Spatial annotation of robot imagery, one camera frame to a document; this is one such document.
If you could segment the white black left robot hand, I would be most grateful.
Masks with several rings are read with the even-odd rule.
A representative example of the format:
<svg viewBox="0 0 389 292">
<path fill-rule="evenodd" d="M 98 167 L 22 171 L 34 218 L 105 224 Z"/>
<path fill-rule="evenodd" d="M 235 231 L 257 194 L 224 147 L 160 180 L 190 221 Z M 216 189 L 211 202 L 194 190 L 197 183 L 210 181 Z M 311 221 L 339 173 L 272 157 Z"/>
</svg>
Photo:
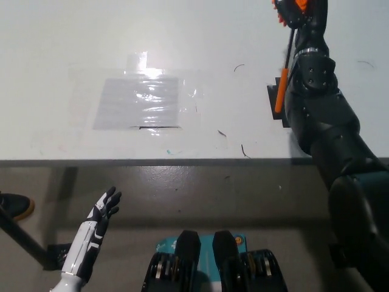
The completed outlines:
<svg viewBox="0 0 389 292">
<path fill-rule="evenodd" d="M 121 195 L 115 187 L 111 187 L 94 204 L 74 237 L 62 268 L 63 272 L 79 277 L 83 283 L 89 282 L 109 219 L 119 211 Z"/>
</svg>

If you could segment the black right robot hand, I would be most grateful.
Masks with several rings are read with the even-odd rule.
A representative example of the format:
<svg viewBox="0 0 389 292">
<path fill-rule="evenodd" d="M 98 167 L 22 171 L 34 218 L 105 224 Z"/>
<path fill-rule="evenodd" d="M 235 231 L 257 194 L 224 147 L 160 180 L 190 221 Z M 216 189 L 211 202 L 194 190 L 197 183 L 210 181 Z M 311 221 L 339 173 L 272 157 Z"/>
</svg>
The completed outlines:
<svg viewBox="0 0 389 292">
<path fill-rule="evenodd" d="M 324 39 L 328 16 L 327 0 L 272 1 L 279 22 L 297 30 L 295 50 L 315 48 L 325 55 L 329 49 Z"/>
</svg>

